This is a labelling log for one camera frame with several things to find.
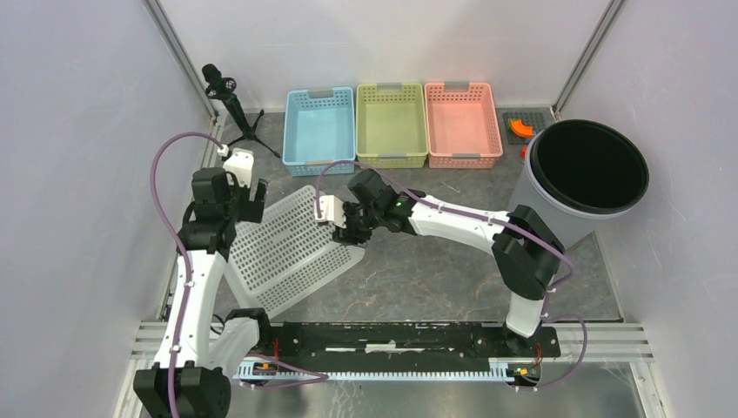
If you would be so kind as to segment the large white perforated basket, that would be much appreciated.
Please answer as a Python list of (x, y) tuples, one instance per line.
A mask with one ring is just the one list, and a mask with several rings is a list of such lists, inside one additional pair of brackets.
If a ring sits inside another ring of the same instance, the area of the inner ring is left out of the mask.
[(341, 245), (318, 225), (314, 200), (306, 185), (267, 207), (261, 223), (237, 223), (225, 277), (240, 307), (274, 317), (364, 258), (364, 248)]

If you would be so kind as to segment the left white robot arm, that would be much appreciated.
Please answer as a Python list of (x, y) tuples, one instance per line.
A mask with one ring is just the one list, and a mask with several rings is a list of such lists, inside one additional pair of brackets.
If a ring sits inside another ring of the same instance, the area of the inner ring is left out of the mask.
[(132, 384), (150, 416), (226, 416), (231, 379), (243, 358), (272, 347), (265, 310), (250, 300), (229, 313), (218, 338), (211, 338), (219, 283), (238, 277), (230, 262), (236, 226), (261, 222), (267, 185), (264, 179), (253, 184), (249, 168), (193, 173), (193, 197), (174, 233), (178, 279), (164, 338), (152, 366), (139, 369)]

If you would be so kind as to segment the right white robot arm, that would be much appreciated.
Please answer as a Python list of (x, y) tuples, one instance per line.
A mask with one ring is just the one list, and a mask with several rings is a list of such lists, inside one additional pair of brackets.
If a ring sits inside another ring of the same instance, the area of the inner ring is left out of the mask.
[(363, 170), (348, 184), (354, 199), (317, 193), (315, 220), (332, 226), (334, 241), (365, 244), (375, 230), (448, 239), (493, 257), (511, 293), (502, 341), (514, 355), (538, 342), (546, 297), (560, 265), (571, 266), (565, 247), (530, 206), (510, 212), (483, 211), (408, 189), (375, 170)]

